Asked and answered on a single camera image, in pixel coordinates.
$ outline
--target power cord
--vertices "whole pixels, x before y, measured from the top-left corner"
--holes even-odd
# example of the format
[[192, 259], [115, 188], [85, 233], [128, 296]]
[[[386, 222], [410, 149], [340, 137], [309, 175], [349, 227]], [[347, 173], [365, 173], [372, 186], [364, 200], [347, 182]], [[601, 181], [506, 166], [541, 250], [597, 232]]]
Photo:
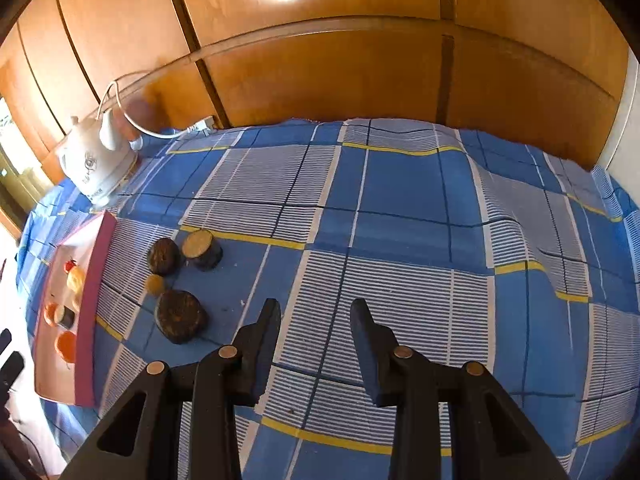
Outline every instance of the power cord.
[[49, 473], [47, 473], [47, 468], [46, 468], [46, 467], [44, 467], [44, 460], [42, 459], [42, 457], [41, 457], [41, 455], [40, 455], [40, 452], [38, 451], [38, 448], [37, 448], [37, 447], [36, 447], [36, 445], [33, 443], [33, 440], [31, 440], [28, 436], [26, 436], [23, 432], [21, 432], [21, 431], [20, 431], [20, 430], [18, 430], [17, 428], [16, 428], [16, 430], [17, 430], [17, 431], [18, 431], [18, 433], [20, 433], [24, 438], [26, 438], [26, 439], [31, 443], [31, 445], [33, 446], [33, 449], [35, 449], [35, 450], [36, 450], [36, 453], [37, 453], [37, 455], [38, 455], [38, 460], [40, 460], [40, 466], [41, 466], [41, 468], [42, 468], [42, 471], [44, 472], [44, 476], [46, 476], [46, 477], [47, 477], [47, 480], [50, 480], [50, 479], [49, 479]]

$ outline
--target orange fruit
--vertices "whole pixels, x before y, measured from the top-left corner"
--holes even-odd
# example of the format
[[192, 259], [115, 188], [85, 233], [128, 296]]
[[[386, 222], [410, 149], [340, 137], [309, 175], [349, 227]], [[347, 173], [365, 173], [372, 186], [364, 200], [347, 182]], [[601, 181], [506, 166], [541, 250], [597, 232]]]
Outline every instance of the orange fruit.
[[67, 330], [56, 338], [57, 354], [65, 363], [76, 362], [76, 334]]
[[46, 321], [49, 326], [56, 325], [56, 322], [53, 321], [53, 315], [55, 314], [57, 308], [58, 304], [55, 301], [49, 301], [49, 303], [47, 303], [42, 309], [44, 321]]

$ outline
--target bedsheet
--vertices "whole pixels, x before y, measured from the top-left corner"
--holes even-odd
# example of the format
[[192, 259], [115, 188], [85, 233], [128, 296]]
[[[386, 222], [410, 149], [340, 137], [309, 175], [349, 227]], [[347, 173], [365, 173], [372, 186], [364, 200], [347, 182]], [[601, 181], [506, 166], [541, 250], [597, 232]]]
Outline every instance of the bedsheet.
[[[97, 308], [94, 409], [43, 401], [71, 456], [147, 362], [194, 362], [283, 311], [265, 394], [236, 409], [243, 477], [386, 478], [393, 408], [364, 393], [348, 307], [366, 298], [401, 344], [483, 362], [570, 473], [606, 476], [638, 426], [640, 212], [600, 167], [410, 120], [287, 121], [145, 137], [117, 218]], [[17, 286], [33, 333], [47, 262], [90, 215], [69, 181], [31, 212]], [[145, 254], [211, 229], [224, 258], [168, 281], [211, 323], [176, 346], [154, 324]], [[186, 476], [188, 420], [180, 439]], [[444, 478], [447, 407], [440, 405]]]

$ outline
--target white kettle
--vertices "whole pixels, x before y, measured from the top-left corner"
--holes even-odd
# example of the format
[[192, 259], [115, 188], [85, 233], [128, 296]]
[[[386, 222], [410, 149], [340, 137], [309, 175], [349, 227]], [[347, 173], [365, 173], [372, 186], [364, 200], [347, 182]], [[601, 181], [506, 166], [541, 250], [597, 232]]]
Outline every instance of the white kettle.
[[73, 127], [56, 147], [66, 176], [93, 204], [101, 206], [127, 176], [138, 154], [113, 126], [111, 110], [101, 120], [89, 116]]

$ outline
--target checkered tablecloth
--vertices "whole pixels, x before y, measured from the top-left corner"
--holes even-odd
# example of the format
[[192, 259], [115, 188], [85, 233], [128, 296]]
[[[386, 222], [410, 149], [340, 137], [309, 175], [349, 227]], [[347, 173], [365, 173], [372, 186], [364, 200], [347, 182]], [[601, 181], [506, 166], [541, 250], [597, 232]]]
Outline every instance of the checkered tablecloth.
[[[602, 168], [386, 119], [191, 132], [143, 155], [110, 206], [97, 406], [44, 402], [69, 455], [146, 362], [197, 361], [277, 298], [266, 393], [236, 410], [244, 478], [386, 478], [395, 413], [364, 393], [348, 327], [363, 297], [402, 344], [443, 364], [486, 364], [572, 478], [602, 478], [619, 459], [637, 420], [640, 212]], [[17, 285], [31, 331], [47, 261], [88, 211], [65, 181], [29, 217]], [[180, 244], [203, 227], [220, 240], [221, 264], [169, 281], [211, 323], [176, 346], [154, 325], [145, 254], [159, 237]], [[183, 477], [189, 415], [187, 405]], [[446, 478], [444, 404], [440, 424]]]

